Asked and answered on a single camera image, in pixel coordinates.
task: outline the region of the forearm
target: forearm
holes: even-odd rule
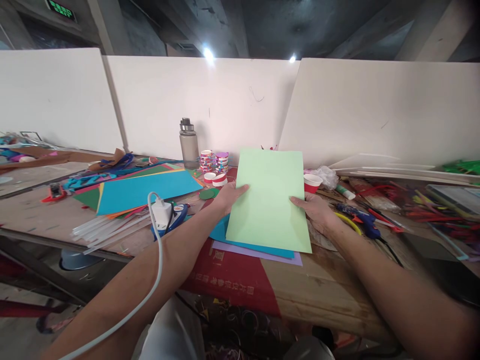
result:
[[[325,235],[358,275],[376,308],[414,359],[469,359],[477,314],[387,258],[343,223]]]
[[[223,210],[212,204],[165,235],[161,239],[162,276],[150,300],[119,331],[79,359],[130,359],[142,330],[186,280],[205,240],[223,215]],[[155,282],[158,251],[158,244],[153,243],[125,266],[78,314],[43,358],[58,359],[78,349],[130,313]]]

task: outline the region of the teal paper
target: teal paper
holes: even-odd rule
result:
[[[150,192],[170,199],[202,189],[188,171],[158,173],[148,176],[107,181],[98,205],[97,215],[107,215],[147,204]]]
[[[288,259],[293,259],[295,257],[295,254],[291,250],[283,250],[283,249],[277,249],[274,247],[267,247],[267,246],[259,246],[259,245],[251,245],[251,244],[245,244],[242,242],[233,242],[233,241],[228,241],[225,237],[225,234],[227,233],[227,227],[229,225],[229,219],[230,219],[230,214],[225,216],[223,219],[221,219],[218,224],[215,226],[213,231],[210,233],[210,237],[213,240],[222,242],[222,243],[227,243],[230,245],[236,245],[241,248],[246,248],[250,250],[255,250],[258,252],[266,253],[266,254],[271,254],[271,255],[276,255],[282,258],[288,258]]]

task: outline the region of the white wall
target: white wall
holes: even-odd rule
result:
[[[307,58],[280,150],[307,167],[357,153],[440,165],[480,157],[480,64]]]
[[[130,151],[181,159],[180,120],[190,118],[200,151],[280,141],[299,61],[107,56]]]
[[[123,143],[97,48],[0,51],[0,131],[113,153]]]

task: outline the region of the table leg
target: table leg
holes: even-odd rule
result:
[[[76,299],[82,305],[86,305],[93,298],[93,295],[81,290],[78,286],[58,272],[52,270],[49,266],[45,265],[31,253],[5,236],[0,236],[0,254],[22,265],[39,278]]]

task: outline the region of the plastic bag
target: plastic bag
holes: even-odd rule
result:
[[[327,189],[333,190],[337,187],[339,183],[339,177],[335,170],[332,170],[328,166],[322,165],[318,169],[306,169],[303,171],[304,174],[313,174],[322,178],[322,185],[325,185]]]

